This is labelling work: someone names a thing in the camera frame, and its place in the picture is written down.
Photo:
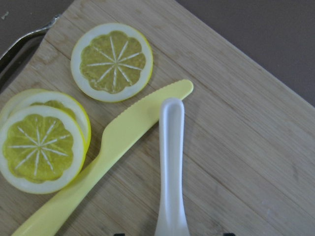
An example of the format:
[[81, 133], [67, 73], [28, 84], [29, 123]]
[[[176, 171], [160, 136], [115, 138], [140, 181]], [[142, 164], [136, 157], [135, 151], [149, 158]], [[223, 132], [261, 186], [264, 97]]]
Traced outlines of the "white ceramic spoon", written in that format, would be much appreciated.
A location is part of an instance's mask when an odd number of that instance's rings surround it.
[[160, 109], [160, 202], [156, 236], [189, 236], [182, 192], [185, 109], [178, 98]]

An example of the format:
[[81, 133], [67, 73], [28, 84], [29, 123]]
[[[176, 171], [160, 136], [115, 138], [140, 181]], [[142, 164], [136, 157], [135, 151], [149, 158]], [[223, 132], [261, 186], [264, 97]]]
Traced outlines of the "yellow plastic knife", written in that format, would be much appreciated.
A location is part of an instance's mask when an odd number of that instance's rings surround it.
[[30, 216], [15, 236], [53, 236], [110, 168], [158, 121], [164, 100], [183, 100], [193, 83], [183, 79], [138, 100], [104, 129], [97, 157], [64, 189]]

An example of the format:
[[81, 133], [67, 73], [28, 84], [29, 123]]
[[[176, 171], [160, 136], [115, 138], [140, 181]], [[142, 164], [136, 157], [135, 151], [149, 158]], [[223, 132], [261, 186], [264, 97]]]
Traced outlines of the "single lemon slice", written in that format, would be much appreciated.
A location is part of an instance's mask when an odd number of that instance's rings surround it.
[[153, 52], [146, 37], [121, 23], [107, 23], [86, 32], [75, 44], [70, 68], [79, 89], [103, 102], [135, 96], [153, 71]]

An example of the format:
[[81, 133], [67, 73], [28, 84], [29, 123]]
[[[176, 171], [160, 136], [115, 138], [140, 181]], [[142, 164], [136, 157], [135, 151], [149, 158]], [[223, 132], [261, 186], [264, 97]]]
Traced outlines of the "top stacked lemon slice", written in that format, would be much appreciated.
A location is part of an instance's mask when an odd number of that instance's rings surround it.
[[81, 171], [85, 156], [77, 121], [57, 108], [23, 108], [0, 129], [0, 172], [24, 192], [47, 194], [64, 188]]

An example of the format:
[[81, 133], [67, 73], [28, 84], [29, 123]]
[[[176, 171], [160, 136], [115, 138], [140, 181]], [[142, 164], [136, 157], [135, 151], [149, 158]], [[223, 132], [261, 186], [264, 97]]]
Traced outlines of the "stacked lemon slice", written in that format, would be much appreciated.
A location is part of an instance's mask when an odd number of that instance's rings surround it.
[[47, 194], [64, 188], [81, 171], [85, 156], [77, 121], [57, 108], [23, 108], [0, 129], [0, 172], [24, 192]]
[[49, 106], [60, 109], [78, 124], [83, 134], [83, 156], [85, 157], [91, 142], [91, 123], [83, 106], [71, 96], [57, 91], [32, 88], [11, 97], [0, 112], [0, 143], [6, 138], [3, 125], [17, 111], [34, 105]]

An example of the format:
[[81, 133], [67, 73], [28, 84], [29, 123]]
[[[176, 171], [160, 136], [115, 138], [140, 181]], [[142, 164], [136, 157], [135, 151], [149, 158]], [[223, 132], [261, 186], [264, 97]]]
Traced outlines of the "lower stacked lemon slice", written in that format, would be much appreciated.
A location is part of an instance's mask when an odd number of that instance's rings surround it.
[[85, 157], [91, 142], [91, 123], [83, 106], [71, 96], [57, 91], [32, 88], [11, 97], [0, 112], [0, 143], [6, 138], [3, 125], [17, 111], [34, 105], [49, 106], [60, 109], [78, 124], [83, 134], [83, 156]]

